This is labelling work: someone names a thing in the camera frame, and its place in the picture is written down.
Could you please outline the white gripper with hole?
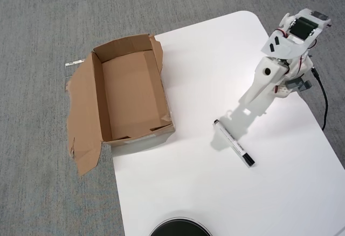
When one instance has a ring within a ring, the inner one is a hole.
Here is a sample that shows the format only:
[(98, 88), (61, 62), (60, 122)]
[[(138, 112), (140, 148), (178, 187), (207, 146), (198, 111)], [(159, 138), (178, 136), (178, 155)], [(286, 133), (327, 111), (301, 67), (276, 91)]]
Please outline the white gripper with hole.
[(268, 85), (280, 80), (287, 70), (287, 66), (281, 61), (270, 57), (263, 57), (255, 70), (252, 85), (239, 99), (239, 103), (251, 103), (255, 99), (256, 115), (265, 114), (268, 107), (274, 101), (275, 95), (272, 90), (266, 92), (263, 92), (263, 90)]

